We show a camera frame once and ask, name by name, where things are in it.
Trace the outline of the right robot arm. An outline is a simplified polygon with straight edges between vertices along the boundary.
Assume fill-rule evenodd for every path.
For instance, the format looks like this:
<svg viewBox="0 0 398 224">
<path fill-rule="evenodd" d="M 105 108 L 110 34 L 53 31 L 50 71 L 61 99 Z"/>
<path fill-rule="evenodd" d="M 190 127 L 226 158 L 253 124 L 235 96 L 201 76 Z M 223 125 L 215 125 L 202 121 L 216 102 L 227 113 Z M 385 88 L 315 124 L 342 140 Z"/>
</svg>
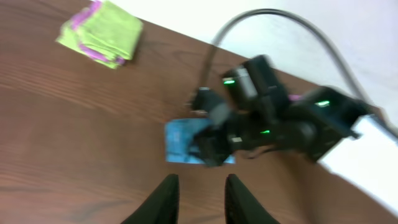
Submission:
<svg viewBox="0 0 398 224">
<path fill-rule="evenodd" d="M 195 157 L 210 167 L 236 151 L 248 159 L 297 151 L 318 162 L 342 140 L 359 139 L 354 126 L 370 113 L 363 101 L 327 86 L 291 95 L 263 55 L 224 73 L 222 83 L 230 100 L 202 85 L 191 102 L 210 119 L 192 140 Z"/>
</svg>

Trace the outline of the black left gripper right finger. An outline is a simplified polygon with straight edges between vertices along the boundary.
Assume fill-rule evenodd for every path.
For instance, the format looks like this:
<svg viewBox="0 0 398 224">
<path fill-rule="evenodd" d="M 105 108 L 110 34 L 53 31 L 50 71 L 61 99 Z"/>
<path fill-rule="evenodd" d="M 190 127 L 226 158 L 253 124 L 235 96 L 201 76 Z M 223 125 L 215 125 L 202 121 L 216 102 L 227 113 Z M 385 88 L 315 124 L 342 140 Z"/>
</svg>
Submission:
<svg viewBox="0 0 398 224">
<path fill-rule="evenodd" d="M 226 178 L 224 214 L 226 224 L 279 224 L 236 174 Z"/>
</svg>

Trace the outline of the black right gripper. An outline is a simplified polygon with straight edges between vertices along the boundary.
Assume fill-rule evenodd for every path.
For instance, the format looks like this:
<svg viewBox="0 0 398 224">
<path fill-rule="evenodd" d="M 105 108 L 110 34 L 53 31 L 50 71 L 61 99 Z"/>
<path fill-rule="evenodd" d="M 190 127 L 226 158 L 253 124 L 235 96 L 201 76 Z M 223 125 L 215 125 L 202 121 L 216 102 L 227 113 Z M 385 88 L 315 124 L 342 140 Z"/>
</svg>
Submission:
<svg viewBox="0 0 398 224">
<path fill-rule="evenodd" d="M 205 112 L 211 123 L 193 136 L 189 154 L 209 167 L 221 166 L 237 150 L 251 151 L 265 145 L 270 127 L 289 106 L 289 93 L 265 55 L 227 71 L 222 82 L 234 108 L 204 86 L 191 100 L 191 109 Z"/>
</svg>

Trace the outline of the blue microfiber cloth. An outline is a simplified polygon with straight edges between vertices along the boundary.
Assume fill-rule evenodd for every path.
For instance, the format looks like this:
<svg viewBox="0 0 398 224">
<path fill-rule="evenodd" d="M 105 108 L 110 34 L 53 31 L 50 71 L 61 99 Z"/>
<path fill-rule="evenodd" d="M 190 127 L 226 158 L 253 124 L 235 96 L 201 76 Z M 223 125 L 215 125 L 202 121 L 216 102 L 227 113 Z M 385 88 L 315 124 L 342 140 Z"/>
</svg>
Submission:
<svg viewBox="0 0 398 224">
<path fill-rule="evenodd" d="M 208 118 L 174 119 L 165 125 L 165 160 L 173 163 L 201 164 L 205 162 L 194 153 L 199 148 L 193 144 L 194 135 L 213 127 L 214 122 Z"/>
</svg>

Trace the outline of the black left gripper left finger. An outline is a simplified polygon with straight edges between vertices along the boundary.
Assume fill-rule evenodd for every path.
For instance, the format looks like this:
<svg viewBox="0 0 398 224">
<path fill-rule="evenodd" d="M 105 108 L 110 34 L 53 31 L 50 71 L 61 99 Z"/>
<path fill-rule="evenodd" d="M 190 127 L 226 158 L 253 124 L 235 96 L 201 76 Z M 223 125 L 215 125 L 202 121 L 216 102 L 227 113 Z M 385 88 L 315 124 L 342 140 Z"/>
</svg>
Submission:
<svg viewBox="0 0 398 224">
<path fill-rule="evenodd" d="M 180 187 L 177 174 L 169 174 L 121 224 L 177 224 Z"/>
</svg>

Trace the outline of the purple microfiber cloth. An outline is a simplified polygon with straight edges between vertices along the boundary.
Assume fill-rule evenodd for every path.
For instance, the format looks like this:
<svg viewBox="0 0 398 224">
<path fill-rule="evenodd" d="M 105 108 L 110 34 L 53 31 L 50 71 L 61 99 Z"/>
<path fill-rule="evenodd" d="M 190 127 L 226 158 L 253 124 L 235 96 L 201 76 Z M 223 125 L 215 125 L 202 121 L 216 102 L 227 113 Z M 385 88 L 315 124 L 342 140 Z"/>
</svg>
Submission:
<svg viewBox="0 0 398 224">
<path fill-rule="evenodd" d="M 298 101 L 301 100 L 302 96 L 301 95 L 289 95 L 289 100 L 290 101 Z"/>
</svg>

